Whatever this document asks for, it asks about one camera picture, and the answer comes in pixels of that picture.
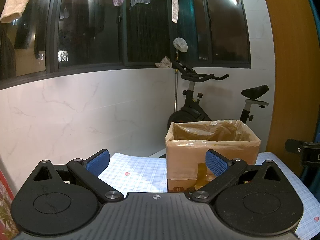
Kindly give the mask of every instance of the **wooden panel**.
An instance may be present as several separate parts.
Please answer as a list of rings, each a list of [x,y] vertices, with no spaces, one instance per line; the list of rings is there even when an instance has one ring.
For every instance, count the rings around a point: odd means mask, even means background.
[[[266,0],[272,25],[276,85],[267,151],[297,175],[300,156],[284,150],[288,138],[312,141],[320,103],[320,49],[308,0]]]

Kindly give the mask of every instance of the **crosshair logo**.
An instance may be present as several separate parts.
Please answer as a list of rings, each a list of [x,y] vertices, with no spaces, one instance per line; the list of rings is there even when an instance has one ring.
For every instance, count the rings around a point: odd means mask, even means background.
[[[155,200],[158,200],[159,198],[162,198],[162,197],[159,196],[159,195],[153,195],[152,198],[155,199]]]

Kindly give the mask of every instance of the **exercise bike seat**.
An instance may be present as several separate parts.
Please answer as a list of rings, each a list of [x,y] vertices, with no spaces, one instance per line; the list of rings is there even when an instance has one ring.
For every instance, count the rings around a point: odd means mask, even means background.
[[[242,90],[241,95],[251,100],[256,100],[257,98],[263,96],[268,91],[269,91],[269,87],[267,85],[262,85],[259,87]]]

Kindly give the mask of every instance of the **window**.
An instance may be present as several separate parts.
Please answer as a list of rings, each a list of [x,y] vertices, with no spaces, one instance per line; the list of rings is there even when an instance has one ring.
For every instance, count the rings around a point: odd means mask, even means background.
[[[0,0],[0,11],[4,3]],[[179,0],[177,24],[171,20],[171,0],[130,3],[124,0],[116,7],[113,0],[30,0],[20,19],[0,24],[0,88],[3,80],[19,76],[25,82],[151,67],[165,56],[176,57],[177,37],[188,44],[179,59],[192,66],[250,67],[241,0]]]
[[[0,0],[0,11],[6,0]],[[30,0],[20,19],[0,24],[0,80],[45,70],[50,0]]]

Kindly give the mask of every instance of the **exercise bike handlebar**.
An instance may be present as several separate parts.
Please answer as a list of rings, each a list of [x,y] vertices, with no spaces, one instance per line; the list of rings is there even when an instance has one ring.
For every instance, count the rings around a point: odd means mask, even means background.
[[[229,77],[229,74],[225,74],[222,77],[216,77],[214,74],[198,74],[195,70],[190,68],[189,66],[182,65],[177,61],[172,62],[172,68],[177,69],[181,72],[181,78],[184,80],[201,83],[207,81],[209,79],[214,80],[224,80]]]

